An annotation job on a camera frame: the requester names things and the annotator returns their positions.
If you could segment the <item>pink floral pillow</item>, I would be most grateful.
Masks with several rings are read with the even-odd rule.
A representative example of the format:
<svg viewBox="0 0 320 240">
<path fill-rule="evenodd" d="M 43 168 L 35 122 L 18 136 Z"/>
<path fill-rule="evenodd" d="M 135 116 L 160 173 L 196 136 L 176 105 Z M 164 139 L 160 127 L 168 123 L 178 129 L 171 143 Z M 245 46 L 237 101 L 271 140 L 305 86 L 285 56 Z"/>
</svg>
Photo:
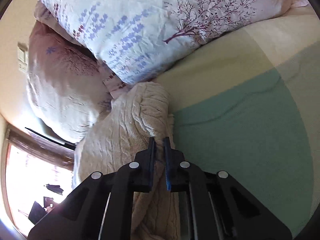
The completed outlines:
<svg viewBox="0 0 320 240">
<path fill-rule="evenodd" d="M 73 144 L 111 110 L 97 63 L 41 22 L 29 37 L 27 95 L 33 113 Z"/>
<path fill-rule="evenodd" d="M 226 32 L 306 5 L 308 0 L 38 0 L 34 16 L 134 84 Z"/>
</svg>

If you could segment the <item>pastel patchwork bed sheet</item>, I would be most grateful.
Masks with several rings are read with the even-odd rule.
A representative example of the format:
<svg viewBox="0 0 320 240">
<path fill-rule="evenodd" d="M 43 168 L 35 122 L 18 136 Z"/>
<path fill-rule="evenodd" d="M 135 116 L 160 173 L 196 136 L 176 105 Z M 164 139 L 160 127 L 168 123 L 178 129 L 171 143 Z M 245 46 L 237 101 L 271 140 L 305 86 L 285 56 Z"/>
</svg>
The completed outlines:
<svg viewBox="0 0 320 240">
<path fill-rule="evenodd" d="M 174 143 L 204 171 L 225 170 L 290 230 L 319 206 L 319 18 L 311 6 L 201 47 L 156 80 Z"/>
</svg>

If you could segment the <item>pink floral right pillow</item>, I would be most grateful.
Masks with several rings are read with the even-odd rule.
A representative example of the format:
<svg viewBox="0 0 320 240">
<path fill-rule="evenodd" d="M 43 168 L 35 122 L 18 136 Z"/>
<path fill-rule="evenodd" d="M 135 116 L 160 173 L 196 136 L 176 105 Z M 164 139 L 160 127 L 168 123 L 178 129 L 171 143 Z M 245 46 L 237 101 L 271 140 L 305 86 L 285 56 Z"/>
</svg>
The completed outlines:
<svg viewBox="0 0 320 240">
<path fill-rule="evenodd" d="M 34 16 L 134 84 L 226 32 L 306 5 L 308 0 L 38 0 Z"/>
</svg>

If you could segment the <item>beige cable-knit sweater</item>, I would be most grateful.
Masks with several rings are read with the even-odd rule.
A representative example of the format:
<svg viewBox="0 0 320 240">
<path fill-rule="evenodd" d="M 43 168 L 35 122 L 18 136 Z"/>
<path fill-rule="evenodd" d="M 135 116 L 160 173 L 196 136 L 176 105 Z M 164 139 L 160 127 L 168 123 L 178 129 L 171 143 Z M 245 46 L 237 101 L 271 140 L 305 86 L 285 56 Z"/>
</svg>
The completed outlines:
<svg viewBox="0 0 320 240">
<path fill-rule="evenodd" d="M 92 172 L 109 174 L 132 162 L 147 149 L 150 137 L 157 144 L 155 175 L 150 193 L 133 197 L 132 239 L 180 239 L 178 194 L 167 190 L 163 139 L 173 138 L 174 117 L 168 112 L 169 94 L 159 84 L 136 84 L 112 101 L 109 115 L 91 127 L 74 152 L 72 187 Z"/>
</svg>

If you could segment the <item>white wall switch panel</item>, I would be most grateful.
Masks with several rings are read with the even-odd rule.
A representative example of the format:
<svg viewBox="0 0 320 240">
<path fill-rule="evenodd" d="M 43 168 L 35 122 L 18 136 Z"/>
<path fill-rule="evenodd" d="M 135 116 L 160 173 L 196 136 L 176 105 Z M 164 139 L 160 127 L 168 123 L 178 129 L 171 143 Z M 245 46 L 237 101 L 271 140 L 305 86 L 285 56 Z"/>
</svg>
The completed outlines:
<svg viewBox="0 0 320 240">
<path fill-rule="evenodd" d="M 28 47 L 26 44 L 18 43 L 17 44 L 17 59 L 18 59 L 18 69 L 26 73 L 28 70 Z"/>
</svg>

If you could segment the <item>pink floral left pillow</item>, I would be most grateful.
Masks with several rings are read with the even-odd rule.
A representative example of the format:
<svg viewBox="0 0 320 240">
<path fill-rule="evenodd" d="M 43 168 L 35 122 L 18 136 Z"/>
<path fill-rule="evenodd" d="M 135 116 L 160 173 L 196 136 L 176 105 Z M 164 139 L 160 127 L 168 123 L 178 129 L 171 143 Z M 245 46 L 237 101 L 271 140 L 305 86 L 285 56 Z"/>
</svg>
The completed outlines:
<svg viewBox="0 0 320 240">
<path fill-rule="evenodd" d="M 41 22 L 29 37 L 27 95 L 33 113 L 73 144 L 111 110 L 97 63 Z"/>
</svg>

